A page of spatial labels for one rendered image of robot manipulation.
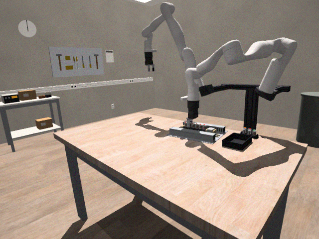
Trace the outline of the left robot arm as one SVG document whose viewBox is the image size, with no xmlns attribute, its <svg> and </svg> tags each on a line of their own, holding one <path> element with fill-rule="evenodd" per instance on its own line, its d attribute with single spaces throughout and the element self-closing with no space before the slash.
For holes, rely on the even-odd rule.
<svg viewBox="0 0 319 239">
<path fill-rule="evenodd" d="M 197 65 L 196 68 L 188 68 L 185 77 L 188 85 L 188 93 L 199 93 L 199 85 L 194 79 L 201 78 L 212 71 L 222 55 L 228 65 L 234 65 L 249 60 L 269 57 L 273 52 L 282 54 L 279 59 L 272 59 L 266 74 L 260 84 L 259 90 L 272 94 L 277 86 L 283 71 L 297 48 L 297 42 L 288 38 L 258 41 L 252 44 L 244 54 L 239 40 L 232 40 L 220 47 L 208 59 Z"/>
</svg>

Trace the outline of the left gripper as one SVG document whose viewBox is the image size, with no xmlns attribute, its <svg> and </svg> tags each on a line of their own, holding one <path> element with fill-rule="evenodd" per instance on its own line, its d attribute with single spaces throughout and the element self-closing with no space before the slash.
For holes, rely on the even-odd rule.
<svg viewBox="0 0 319 239">
<path fill-rule="evenodd" d="M 199 93 L 188 93 L 187 96 L 181 97 L 180 100 L 187 100 L 188 117 L 186 119 L 187 127 L 190 127 L 190 122 L 198 117 Z"/>
</svg>

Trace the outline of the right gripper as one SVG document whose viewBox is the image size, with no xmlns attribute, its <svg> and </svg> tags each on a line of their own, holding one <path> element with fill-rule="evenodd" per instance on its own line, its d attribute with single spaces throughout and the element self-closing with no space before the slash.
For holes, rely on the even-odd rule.
<svg viewBox="0 0 319 239">
<path fill-rule="evenodd" d="M 148 66 L 148 72 L 150 72 L 150 65 L 153 66 L 153 71 L 155 71 L 155 66 L 153 64 L 153 52 L 157 50 L 153 50 L 151 46 L 145 47 L 145 65 Z"/>
</svg>

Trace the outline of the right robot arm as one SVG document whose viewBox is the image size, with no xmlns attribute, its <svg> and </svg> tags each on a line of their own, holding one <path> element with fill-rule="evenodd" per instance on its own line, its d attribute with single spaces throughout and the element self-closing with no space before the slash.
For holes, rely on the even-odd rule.
<svg viewBox="0 0 319 239">
<path fill-rule="evenodd" d="M 185 69 L 187 70 L 188 68 L 196 68 L 197 64 L 194 53 L 190 48 L 186 47 L 181 26 L 172 16 L 175 11 L 175 6 L 172 3 L 163 2 L 160 5 L 160 10 L 162 14 L 155 18 L 150 25 L 142 31 L 142 36 L 147 38 L 147 40 L 144 41 L 144 46 L 152 46 L 153 32 L 161 23 L 166 20 L 173 39 L 177 45 L 180 57 L 182 61 L 185 62 Z"/>
</svg>

